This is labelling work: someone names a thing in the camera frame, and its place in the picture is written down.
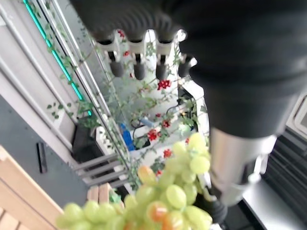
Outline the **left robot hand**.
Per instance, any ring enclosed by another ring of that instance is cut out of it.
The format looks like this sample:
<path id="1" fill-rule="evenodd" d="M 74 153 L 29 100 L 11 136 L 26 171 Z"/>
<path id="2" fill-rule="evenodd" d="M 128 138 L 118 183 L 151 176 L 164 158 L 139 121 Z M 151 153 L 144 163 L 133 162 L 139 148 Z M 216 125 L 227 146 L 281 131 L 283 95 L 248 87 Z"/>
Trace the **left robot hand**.
<path id="1" fill-rule="evenodd" d="M 209 116 L 210 181 L 196 205 L 221 223 L 227 208 L 265 173 L 269 154 L 307 86 L 307 3 L 304 0 L 73 0 L 91 36 L 121 75 L 113 32 L 131 52 L 152 29 L 161 71 L 178 30 L 179 75 L 204 89 Z"/>

